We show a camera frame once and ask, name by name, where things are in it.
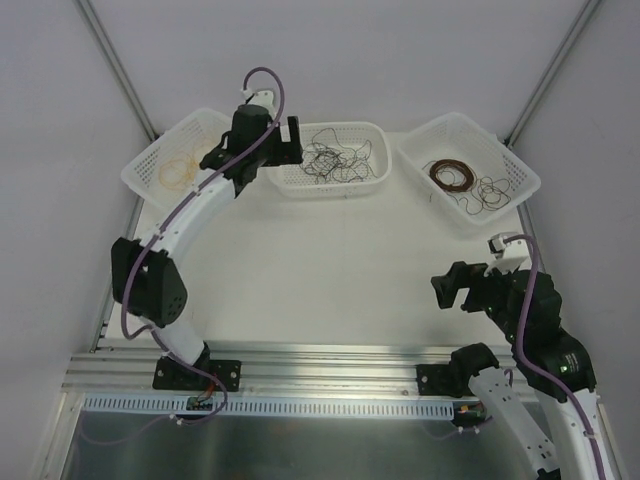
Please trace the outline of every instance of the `table surface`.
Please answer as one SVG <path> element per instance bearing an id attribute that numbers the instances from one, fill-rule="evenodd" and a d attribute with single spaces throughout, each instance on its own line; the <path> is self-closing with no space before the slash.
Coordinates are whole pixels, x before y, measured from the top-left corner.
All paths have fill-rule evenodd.
<path id="1" fill-rule="evenodd" d="M 402 136 L 388 134 L 392 147 Z M 459 309 L 462 293 L 454 308 L 440 310 L 430 279 L 454 261 L 489 262 L 489 237 L 522 231 L 517 212 L 463 231 L 393 156 L 381 188 L 356 198 L 289 199 L 261 171 L 180 266 L 196 331 L 238 342 L 505 345 L 484 314 Z M 158 219 L 145 204 L 136 236 Z M 123 338 L 119 319 L 116 304 L 107 339 Z"/>

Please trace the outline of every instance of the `vertical metal post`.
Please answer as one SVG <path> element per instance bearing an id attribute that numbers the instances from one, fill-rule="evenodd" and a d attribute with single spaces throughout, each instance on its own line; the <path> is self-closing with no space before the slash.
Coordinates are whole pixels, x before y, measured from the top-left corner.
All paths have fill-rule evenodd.
<path id="1" fill-rule="evenodd" d="M 131 106 L 138 122 L 140 122 L 140 126 L 144 130 L 145 134 L 149 138 L 150 142 L 153 142 L 158 138 L 157 133 L 153 130 L 153 125 L 149 120 L 149 116 L 140 102 L 140 98 L 136 93 L 133 85 L 131 84 L 131 80 L 129 80 L 129 76 L 127 75 L 126 70 L 122 66 L 122 62 L 118 58 L 118 55 L 111 44 L 111 40 L 109 40 L 109 36 L 102 26 L 102 22 L 100 22 L 100 18 L 96 13 L 96 10 L 93 8 L 90 0 L 74 0 L 80 14 L 87 22 L 91 33 L 95 37 L 98 47 L 100 51 L 104 55 L 111 72 L 113 73 L 116 82 L 122 89 L 127 102 Z"/>
<path id="2" fill-rule="evenodd" d="M 536 108 L 540 104 L 540 101 L 544 98 L 545 93 L 549 90 L 549 86 L 558 75 L 558 72 L 564 65 L 567 57 L 571 53 L 573 46 L 576 44 L 585 28 L 593 18 L 593 14 L 598 7 L 604 2 L 604 0 L 586 0 L 580 12 L 576 16 L 575 20 L 571 24 L 569 31 L 562 39 L 560 46 L 553 55 L 553 58 L 547 65 L 542 77 L 538 81 L 536 88 L 527 100 L 527 103 L 518 118 L 511 134 L 505 140 L 507 148 L 512 149 L 513 145 L 518 141 L 522 130 L 526 127 L 531 119 L 531 116 L 535 112 Z"/>

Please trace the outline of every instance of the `plastic basket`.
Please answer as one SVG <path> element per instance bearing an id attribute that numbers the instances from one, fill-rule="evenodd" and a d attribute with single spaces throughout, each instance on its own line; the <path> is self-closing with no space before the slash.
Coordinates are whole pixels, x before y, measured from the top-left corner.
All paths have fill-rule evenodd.
<path id="1" fill-rule="evenodd" d="M 331 122 L 300 125 L 300 143 L 307 152 L 312 139 L 322 142 L 328 147 L 346 147 L 347 149 L 359 149 L 365 142 L 371 142 L 371 153 L 367 161 L 372 174 L 350 183 L 340 183 L 308 175 L 300 165 L 284 165 L 267 169 L 267 176 L 283 195 L 292 198 L 365 195 L 376 190 L 391 173 L 389 143 L 380 127 L 372 123 Z"/>
<path id="2" fill-rule="evenodd" d="M 202 157 L 230 128 L 231 119 L 226 115 L 208 108 L 196 110 L 134 158 L 120 177 L 166 212 L 191 186 Z"/>
<path id="3" fill-rule="evenodd" d="M 416 180 L 430 200 L 439 200 L 448 215 L 461 225 L 483 226 L 512 211 L 540 188 L 540 177 L 469 117 L 449 113 L 411 132 L 398 144 L 403 169 Z M 442 159 L 461 160 L 478 179 L 490 177 L 510 197 L 496 210 L 482 208 L 469 194 L 448 194 L 429 177 L 429 165 Z"/>

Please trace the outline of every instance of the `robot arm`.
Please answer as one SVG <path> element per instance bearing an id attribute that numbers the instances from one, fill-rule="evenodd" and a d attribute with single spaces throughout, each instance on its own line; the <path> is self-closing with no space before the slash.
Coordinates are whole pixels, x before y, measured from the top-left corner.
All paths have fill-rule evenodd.
<path id="1" fill-rule="evenodd" d="M 154 335 L 172 354 L 203 371 L 208 370 L 209 350 L 184 318 L 187 290 L 178 265 L 202 228 L 256 178 L 258 168 L 302 163 L 298 119 L 289 117 L 286 125 L 272 128 L 273 93 L 244 93 L 247 103 L 238 107 L 231 130 L 222 136 L 220 144 L 202 159 L 193 190 L 186 192 L 177 207 L 141 238 L 120 238 L 111 249 L 114 299 L 127 303 L 127 311 L 152 327 Z M 232 164 L 269 128 L 271 134 L 257 148 Z M 224 173 L 211 179 L 212 172 L 221 169 Z M 142 262 L 134 268 L 140 258 Z M 132 270 L 135 276 L 127 289 Z M 126 291 L 128 301 L 124 302 Z M 206 379 L 193 372 L 180 372 L 179 365 L 174 367 L 177 374 L 195 382 L 193 388 L 206 384 Z"/>
<path id="2" fill-rule="evenodd" d="M 497 359 L 484 344 L 453 352 L 448 368 L 429 377 L 427 384 L 432 391 L 458 397 L 468 387 L 516 448 L 528 467 L 528 478 L 554 479 L 561 473 L 563 480 L 613 479 L 598 424 L 591 360 L 584 346 L 560 327 L 562 299 L 545 273 L 537 274 L 525 317 L 521 340 L 526 357 L 518 352 L 518 326 L 530 272 L 519 270 L 528 259 L 528 250 L 522 240 L 509 241 L 513 236 L 500 234 L 489 240 L 495 256 L 490 265 L 456 262 L 446 275 L 433 277 L 431 283 L 440 308 L 451 308 L 458 290 L 468 288 L 462 310 L 483 311 L 502 330 L 513 345 L 518 368 L 536 391 L 555 445 L 508 388 Z M 560 382 L 551 381 L 548 374 Z M 559 388 L 559 383 L 568 391 Z M 568 401 L 568 393 L 574 397 L 572 401 Z"/>

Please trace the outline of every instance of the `yellow wire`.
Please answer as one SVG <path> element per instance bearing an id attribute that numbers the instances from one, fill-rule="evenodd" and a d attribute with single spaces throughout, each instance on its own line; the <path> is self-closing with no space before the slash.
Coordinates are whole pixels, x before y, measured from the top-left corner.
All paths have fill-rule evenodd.
<path id="1" fill-rule="evenodd" d="M 200 144 L 194 144 L 191 153 L 182 152 L 165 162 L 158 169 L 160 184 L 174 191 L 182 191 L 196 178 L 200 168 L 199 161 L 218 145 L 220 138 L 208 133 Z"/>

